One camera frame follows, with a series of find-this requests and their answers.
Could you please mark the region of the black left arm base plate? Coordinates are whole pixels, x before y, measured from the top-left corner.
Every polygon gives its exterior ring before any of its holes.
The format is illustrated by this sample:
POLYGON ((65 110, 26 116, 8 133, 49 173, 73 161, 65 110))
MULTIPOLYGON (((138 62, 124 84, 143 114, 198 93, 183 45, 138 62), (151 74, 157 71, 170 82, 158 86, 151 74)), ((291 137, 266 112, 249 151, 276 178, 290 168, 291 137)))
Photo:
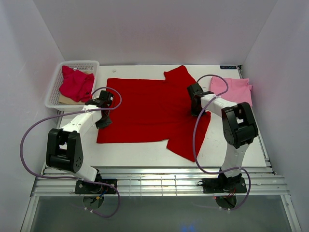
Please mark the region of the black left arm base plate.
POLYGON ((104 185, 101 184, 92 184, 85 181, 79 180, 75 185, 75 194, 115 194, 116 191, 114 188, 117 188, 117 179, 102 179, 104 185))

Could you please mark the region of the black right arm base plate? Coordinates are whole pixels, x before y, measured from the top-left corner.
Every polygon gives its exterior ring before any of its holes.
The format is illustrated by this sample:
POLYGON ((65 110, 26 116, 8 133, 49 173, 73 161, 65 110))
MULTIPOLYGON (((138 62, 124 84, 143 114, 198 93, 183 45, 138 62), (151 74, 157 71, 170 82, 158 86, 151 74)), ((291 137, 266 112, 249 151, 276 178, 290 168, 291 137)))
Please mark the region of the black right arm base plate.
POLYGON ((203 193, 247 193, 244 178, 223 181, 220 178, 203 178, 198 182, 203 193))

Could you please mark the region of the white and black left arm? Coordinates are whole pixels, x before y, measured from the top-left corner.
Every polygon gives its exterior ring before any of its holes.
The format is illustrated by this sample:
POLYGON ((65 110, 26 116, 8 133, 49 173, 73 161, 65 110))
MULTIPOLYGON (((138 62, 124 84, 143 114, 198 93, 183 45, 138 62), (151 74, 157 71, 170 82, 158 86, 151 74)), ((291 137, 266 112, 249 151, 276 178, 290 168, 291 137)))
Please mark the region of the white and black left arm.
POLYGON ((83 113, 60 129, 51 129, 48 133, 47 166, 86 180, 85 186, 92 193, 102 189, 102 178, 97 169, 84 162, 82 137, 92 126, 103 129, 112 123, 109 111, 102 110, 109 109, 112 102, 113 94, 102 90, 99 97, 85 103, 83 113))

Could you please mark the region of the red t shirt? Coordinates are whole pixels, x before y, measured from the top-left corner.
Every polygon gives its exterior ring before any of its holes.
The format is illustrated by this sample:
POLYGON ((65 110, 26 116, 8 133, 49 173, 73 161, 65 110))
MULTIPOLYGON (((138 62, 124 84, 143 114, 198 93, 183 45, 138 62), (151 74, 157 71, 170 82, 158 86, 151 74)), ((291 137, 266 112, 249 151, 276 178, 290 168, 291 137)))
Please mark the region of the red t shirt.
POLYGON ((199 121, 191 114, 187 87, 195 79, 185 66, 164 72, 164 80, 109 78, 114 95, 112 124, 98 131, 97 143, 146 143, 167 140, 167 149, 194 161, 203 144, 211 114, 199 121))

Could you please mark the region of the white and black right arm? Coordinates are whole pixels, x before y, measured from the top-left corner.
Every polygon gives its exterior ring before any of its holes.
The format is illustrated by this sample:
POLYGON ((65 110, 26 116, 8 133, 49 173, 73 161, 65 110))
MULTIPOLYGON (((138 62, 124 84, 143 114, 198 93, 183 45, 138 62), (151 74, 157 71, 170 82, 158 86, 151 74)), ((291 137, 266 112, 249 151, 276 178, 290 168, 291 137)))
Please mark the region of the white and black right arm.
POLYGON ((258 128, 247 102, 235 103, 204 92, 198 83, 190 85, 191 113, 201 117, 206 110, 220 116, 223 135, 227 142, 225 159, 217 178, 203 178, 199 185, 203 193, 246 193, 245 179, 241 167, 249 145, 258 136, 258 128))

